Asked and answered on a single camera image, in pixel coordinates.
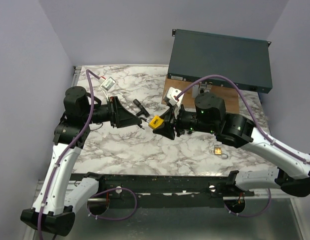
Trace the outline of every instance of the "gray floor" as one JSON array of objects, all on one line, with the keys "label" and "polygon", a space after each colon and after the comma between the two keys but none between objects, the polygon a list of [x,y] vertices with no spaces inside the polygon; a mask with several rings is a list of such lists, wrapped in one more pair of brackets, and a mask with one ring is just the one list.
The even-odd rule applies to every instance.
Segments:
[{"label": "gray floor", "polygon": [[[248,200],[245,213],[254,213],[266,200]],[[109,210],[122,217],[125,210]],[[52,235],[45,234],[49,240]],[[253,218],[235,217],[223,208],[138,209],[125,221],[95,220],[83,207],[67,237],[58,240],[301,240],[289,199],[274,199],[270,209]]]}]

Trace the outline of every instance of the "black tool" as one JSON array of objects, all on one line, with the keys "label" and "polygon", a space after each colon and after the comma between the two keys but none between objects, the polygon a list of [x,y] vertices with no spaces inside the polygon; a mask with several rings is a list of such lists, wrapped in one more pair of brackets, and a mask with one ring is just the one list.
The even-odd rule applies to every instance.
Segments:
[{"label": "black tool", "polygon": [[145,117],[150,116],[149,112],[147,112],[147,110],[141,105],[141,103],[137,99],[133,100],[133,103],[140,109],[140,112],[136,113],[137,117],[139,117],[142,114],[145,115]]}]

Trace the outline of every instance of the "light purple wall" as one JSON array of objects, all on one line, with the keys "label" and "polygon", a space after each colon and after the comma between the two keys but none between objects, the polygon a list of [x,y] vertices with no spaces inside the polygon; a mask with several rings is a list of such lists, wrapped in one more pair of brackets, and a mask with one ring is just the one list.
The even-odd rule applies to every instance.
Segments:
[{"label": "light purple wall", "polygon": [[37,0],[0,0],[0,239],[23,238],[73,68]]},{"label": "light purple wall", "polygon": [[39,0],[76,65],[167,64],[174,28],[266,39],[287,0]]},{"label": "light purple wall", "polygon": [[[273,89],[263,105],[271,133],[310,153],[310,0],[290,0],[268,40]],[[301,201],[310,228],[310,196]]]}]

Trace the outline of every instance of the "wooden block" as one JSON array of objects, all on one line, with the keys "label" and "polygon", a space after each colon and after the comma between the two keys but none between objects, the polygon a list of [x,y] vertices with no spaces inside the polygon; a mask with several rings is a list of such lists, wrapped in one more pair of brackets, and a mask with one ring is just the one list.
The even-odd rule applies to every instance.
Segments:
[{"label": "wooden block", "polygon": [[[173,79],[167,78],[166,76],[163,98],[164,98],[166,91],[170,87],[183,90],[190,84],[191,82],[173,80]],[[218,97],[223,98],[225,100],[226,111],[228,113],[232,113],[232,114],[239,113],[238,93],[235,89],[221,87],[221,86],[212,86],[210,92],[216,94]],[[192,95],[192,88],[189,89],[184,95],[183,104],[185,108],[191,108],[191,109],[195,108],[195,103],[194,103],[195,99],[191,95]]]}]

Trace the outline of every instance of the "white marble tabletop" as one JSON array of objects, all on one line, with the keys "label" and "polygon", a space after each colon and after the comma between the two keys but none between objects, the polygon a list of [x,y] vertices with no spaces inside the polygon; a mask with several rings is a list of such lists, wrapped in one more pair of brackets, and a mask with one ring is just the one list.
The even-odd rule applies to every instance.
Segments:
[{"label": "white marble tabletop", "polygon": [[[161,104],[166,65],[97,65],[84,66],[78,85],[89,92],[85,69],[94,73],[112,77],[117,81],[109,96],[118,96],[122,105],[137,113],[133,104],[138,99],[150,113],[161,115],[167,106]],[[94,93],[106,102],[100,84],[102,81],[92,78]],[[248,104],[259,120],[262,128],[268,132],[267,122],[257,93],[244,91]],[[250,118],[243,102],[239,102],[240,114]],[[232,170],[257,171],[272,167],[261,157],[233,147],[221,145],[213,135],[194,132],[169,140],[152,133],[143,123],[144,130],[138,126],[112,128],[109,122],[102,128],[92,131],[79,156],[74,173],[96,172],[101,174],[136,175],[172,175],[172,176],[227,176]],[[91,129],[98,128],[92,124]],[[210,153],[214,146],[220,146],[228,159]]]}]

